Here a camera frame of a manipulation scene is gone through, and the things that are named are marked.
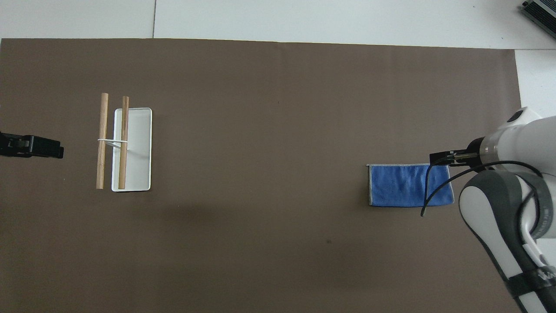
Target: brown mat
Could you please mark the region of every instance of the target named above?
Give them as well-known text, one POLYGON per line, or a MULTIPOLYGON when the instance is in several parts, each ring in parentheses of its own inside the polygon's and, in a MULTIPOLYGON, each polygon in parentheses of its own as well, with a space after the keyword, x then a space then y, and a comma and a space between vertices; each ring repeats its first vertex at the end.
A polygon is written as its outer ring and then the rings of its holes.
POLYGON ((0 64, 0 130, 66 148, 0 158, 4 312, 519 311, 457 205, 370 207, 365 167, 497 128, 511 50, 4 39, 0 64), (153 110, 149 192, 95 190, 101 92, 108 136, 121 96, 153 110))

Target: wooden rod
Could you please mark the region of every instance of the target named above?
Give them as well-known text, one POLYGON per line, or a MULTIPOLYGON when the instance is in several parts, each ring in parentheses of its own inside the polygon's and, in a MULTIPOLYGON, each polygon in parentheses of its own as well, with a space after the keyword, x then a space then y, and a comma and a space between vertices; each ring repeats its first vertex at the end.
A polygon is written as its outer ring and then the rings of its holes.
MULTIPOLYGON (((98 130, 99 139, 106 139, 107 120, 108 120, 108 94, 103 92, 101 94, 101 121, 98 130)), ((106 142, 103 140, 99 140, 98 155, 97 155, 97 189, 104 188, 105 157, 106 157, 106 142)))
MULTIPOLYGON (((127 141, 127 125, 130 117, 130 98, 124 96, 122 99, 122 140, 127 141)), ((127 167, 127 143, 122 143, 120 149, 120 175, 118 177, 118 189, 126 188, 127 167)))

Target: folded cloth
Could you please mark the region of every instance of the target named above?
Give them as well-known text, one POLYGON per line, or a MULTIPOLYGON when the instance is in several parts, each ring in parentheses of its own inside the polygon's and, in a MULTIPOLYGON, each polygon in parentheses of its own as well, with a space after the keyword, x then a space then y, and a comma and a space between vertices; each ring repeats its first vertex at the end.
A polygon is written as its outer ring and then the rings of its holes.
MULTIPOLYGON (((369 204, 376 207, 422 207, 428 164, 367 164, 369 204)), ((450 178, 448 166, 434 166, 429 173, 427 197, 450 178)), ((451 183, 442 187, 429 206, 454 203, 451 183)))

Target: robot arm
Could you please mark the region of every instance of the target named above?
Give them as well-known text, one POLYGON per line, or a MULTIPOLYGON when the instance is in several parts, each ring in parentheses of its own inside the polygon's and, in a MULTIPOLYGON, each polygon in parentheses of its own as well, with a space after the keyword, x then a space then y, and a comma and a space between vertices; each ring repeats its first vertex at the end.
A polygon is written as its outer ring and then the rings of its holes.
POLYGON ((556 312, 556 268, 535 242, 556 238, 556 116, 541 119, 522 108, 467 149, 430 158, 431 164, 471 167, 511 160, 542 172, 539 177, 515 164, 481 168, 465 185, 459 206, 522 312, 556 312))

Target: black strap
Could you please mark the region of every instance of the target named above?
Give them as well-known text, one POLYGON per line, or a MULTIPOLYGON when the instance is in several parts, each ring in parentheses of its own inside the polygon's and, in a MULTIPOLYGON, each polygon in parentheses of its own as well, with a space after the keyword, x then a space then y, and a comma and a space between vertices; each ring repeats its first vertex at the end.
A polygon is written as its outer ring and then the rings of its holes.
POLYGON ((556 268, 554 266, 543 266, 532 271, 523 272, 510 277, 505 281, 505 284, 512 298, 556 286, 556 268))

